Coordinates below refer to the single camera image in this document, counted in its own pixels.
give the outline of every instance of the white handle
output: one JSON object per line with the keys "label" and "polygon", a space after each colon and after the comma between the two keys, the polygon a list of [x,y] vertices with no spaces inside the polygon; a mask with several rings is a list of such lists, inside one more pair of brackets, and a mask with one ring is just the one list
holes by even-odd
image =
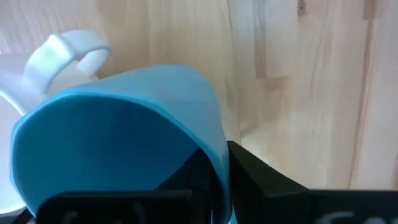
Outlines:
{"label": "white handle", "polygon": [[77,69],[92,77],[106,63],[110,52],[108,43],[89,30],[52,34],[30,56],[24,77],[46,93],[54,78],[74,60],[83,57],[77,63]]}

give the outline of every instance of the white plastic part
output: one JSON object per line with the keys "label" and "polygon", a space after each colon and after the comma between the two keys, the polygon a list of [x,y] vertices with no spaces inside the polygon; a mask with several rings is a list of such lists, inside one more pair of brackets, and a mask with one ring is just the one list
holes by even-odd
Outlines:
{"label": "white plastic part", "polygon": [[14,123],[48,96],[97,80],[109,55],[108,44],[88,30],[53,34],[30,57],[0,55],[0,214],[25,206],[10,179]]}

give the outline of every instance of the blue plastic object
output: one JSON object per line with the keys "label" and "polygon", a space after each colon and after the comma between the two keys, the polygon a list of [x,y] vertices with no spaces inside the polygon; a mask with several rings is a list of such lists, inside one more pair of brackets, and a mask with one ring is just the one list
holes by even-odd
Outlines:
{"label": "blue plastic object", "polygon": [[51,97],[14,126],[11,178],[35,215],[70,191],[154,190],[201,147],[231,217],[229,155],[216,96],[190,67],[157,65]]}

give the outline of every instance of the black object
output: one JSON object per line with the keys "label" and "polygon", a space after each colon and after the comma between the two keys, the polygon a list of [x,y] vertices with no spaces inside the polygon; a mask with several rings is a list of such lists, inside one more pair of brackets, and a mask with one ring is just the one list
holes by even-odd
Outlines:
{"label": "black object", "polygon": [[[239,144],[229,141],[228,147],[233,206],[240,224],[398,223],[398,192],[309,190]],[[37,223],[210,223],[219,193],[213,167],[198,149],[155,191],[58,195],[43,203]],[[62,222],[73,217],[72,222]]]}

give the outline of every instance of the white plastic object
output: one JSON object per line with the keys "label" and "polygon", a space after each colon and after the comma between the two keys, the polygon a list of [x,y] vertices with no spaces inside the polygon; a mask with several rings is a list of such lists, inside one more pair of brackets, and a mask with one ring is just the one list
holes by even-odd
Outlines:
{"label": "white plastic object", "polygon": [[14,123],[50,95],[97,80],[109,55],[106,41],[89,30],[53,34],[30,57],[0,55],[0,214],[25,206],[10,179]]}

